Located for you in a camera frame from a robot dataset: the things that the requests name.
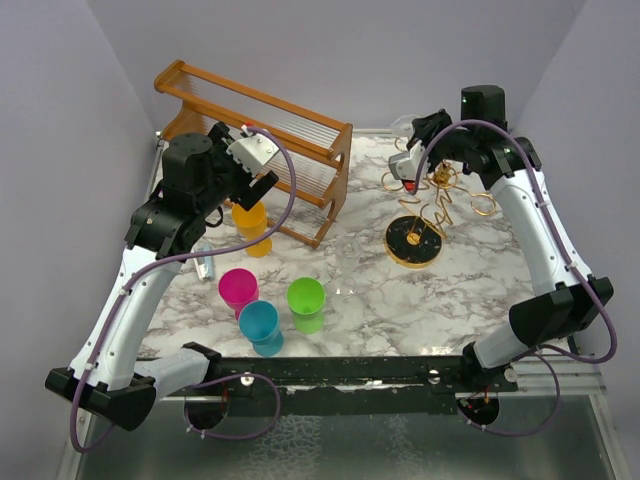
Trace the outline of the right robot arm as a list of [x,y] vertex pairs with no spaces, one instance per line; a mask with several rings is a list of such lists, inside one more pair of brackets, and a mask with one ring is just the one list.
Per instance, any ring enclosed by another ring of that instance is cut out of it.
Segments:
[[551,340],[586,330],[614,288],[596,277],[575,251],[546,189],[540,159],[525,137],[507,131],[505,92],[496,85],[465,87],[461,119],[445,110],[412,122],[409,157],[393,167],[410,194],[419,178],[445,160],[475,173],[510,222],[526,260],[533,298],[513,305],[506,324],[467,345],[459,367],[461,383],[481,391],[511,362]]

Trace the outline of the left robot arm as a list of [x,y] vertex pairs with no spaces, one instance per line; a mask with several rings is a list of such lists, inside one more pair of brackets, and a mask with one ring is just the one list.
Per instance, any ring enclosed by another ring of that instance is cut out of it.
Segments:
[[230,200],[253,207],[278,181],[265,169],[278,155],[265,131],[244,126],[238,138],[216,123],[166,144],[161,177],[130,220],[118,276],[89,338],[67,367],[52,369],[47,390],[132,431],[155,403],[184,387],[206,395],[220,385],[217,353],[191,342],[149,363],[139,349],[160,300],[208,217]]

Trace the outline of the yellow plastic wine glass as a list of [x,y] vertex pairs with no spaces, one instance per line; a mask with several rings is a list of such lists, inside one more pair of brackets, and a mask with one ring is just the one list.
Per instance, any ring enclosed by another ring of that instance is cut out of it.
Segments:
[[[263,235],[267,231],[267,211],[262,202],[257,202],[250,210],[244,210],[239,204],[231,209],[232,220],[238,233],[247,241]],[[254,258],[268,255],[272,249],[270,238],[245,249]]]

